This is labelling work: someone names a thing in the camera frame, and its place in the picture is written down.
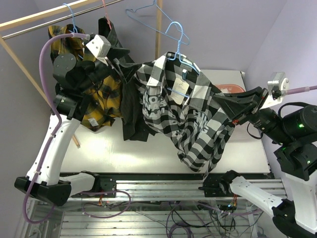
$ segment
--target white tag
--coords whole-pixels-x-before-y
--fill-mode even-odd
[[[89,118],[88,121],[92,126],[99,126],[98,122],[94,118]]]
[[[186,94],[187,90],[189,88],[189,84],[186,83],[185,81],[181,80],[180,78],[176,78],[174,85],[173,85],[173,90],[181,93],[181,94]],[[184,96],[180,95],[178,93],[172,92],[170,94],[171,98],[176,102],[177,104],[182,104],[184,100]]]

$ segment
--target table top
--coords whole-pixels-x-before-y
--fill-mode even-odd
[[[202,70],[213,84],[237,84],[245,89],[241,73],[235,70]],[[239,173],[269,173],[261,140],[246,132],[247,123],[237,126],[226,144],[221,160],[212,173],[235,170]],[[250,127],[256,136],[259,132]],[[122,122],[91,132],[80,125],[75,132],[81,147],[71,141],[61,172],[82,170],[95,173],[173,173],[192,174],[177,157],[177,149],[163,134],[149,136],[147,142],[123,141]]]

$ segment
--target yellow and black plaid shirt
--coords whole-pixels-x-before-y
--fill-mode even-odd
[[[76,27],[78,33],[85,32]],[[73,25],[68,24],[65,27],[50,26],[49,37],[56,35],[68,34],[73,31]],[[51,60],[54,62],[60,54],[71,53],[75,55],[77,61],[90,60],[95,61],[96,58],[89,50],[83,52],[84,46],[80,38],[63,38],[51,44]],[[108,76],[104,79],[103,84],[98,92],[95,89],[89,89],[85,93],[91,95],[92,102],[89,104],[85,116],[81,122],[82,125],[92,131],[97,131],[99,128],[108,125],[111,126],[114,118],[122,117],[120,112],[120,103],[122,99],[122,83],[120,79],[115,80]],[[89,120],[95,119],[97,126],[92,126]]]

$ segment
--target black and white checkered shirt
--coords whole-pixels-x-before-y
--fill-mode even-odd
[[[170,137],[178,151],[179,159],[191,170],[200,172],[208,163],[205,176],[221,159],[224,147],[234,126],[227,115],[212,99],[221,93],[198,69],[167,58],[174,53],[166,53],[159,59],[144,63],[135,74],[140,92],[143,115],[146,124],[153,130]],[[177,104],[171,96],[175,80],[185,79],[189,84],[182,104]]]

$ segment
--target wooden beam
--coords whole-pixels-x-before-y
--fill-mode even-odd
[[[68,5],[72,9],[75,9],[75,8],[85,6],[87,4],[90,4],[90,3],[96,2],[96,1],[100,1],[100,0],[79,0],[79,1],[71,2]],[[0,24],[0,31],[4,31],[7,29],[16,27],[16,26],[21,26],[21,25],[24,25],[24,24],[27,24],[27,23],[30,23],[33,21],[37,21],[37,20],[40,20],[40,19],[43,19],[43,18],[46,18],[49,16],[53,16],[53,15],[65,12],[65,11],[69,11],[69,9],[67,6],[62,5],[62,6],[58,6],[58,7],[49,9],[49,10],[41,11],[41,12],[29,15],[29,16],[25,16],[25,17],[18,18],[18,19],[12,20],[12,21],[8,21],[8,22]]]
[[[25,76],[29,79],[29,81],[33,84],[35,89],[39,92],[39,94],[42,96],[42,98],[47,102],[48,105],[48,99],[43,92],[43,90],[40,88],[40,86],[37,84],[35,79],[32,77],[32,75],[29,73],[29,71],[26,69],[26,67],[23,65],[19,57],[13,52],[11,47],[2,39],[2,36],[0,35],[0,44],[3,46],[3,48],[7,51],[7,53],[11,56],[11,58],[14,60],[14,62],[19,66],[19,68],[22,70],[22,72],[25,74]],[[75,142],[76,146],[79,148],[80,144],[76,138],[75,135],[73,135],[73,141]]]
[[[158,0],[157,4],[161,9],[163,8],[163,0]],[[157,8],[157,30],[162,31],[162,12],[158,8]],[[155,59],[157,59],[159,57],[159,54],[160,54],[160,39],[161,39],[161,33],[156,32]]]

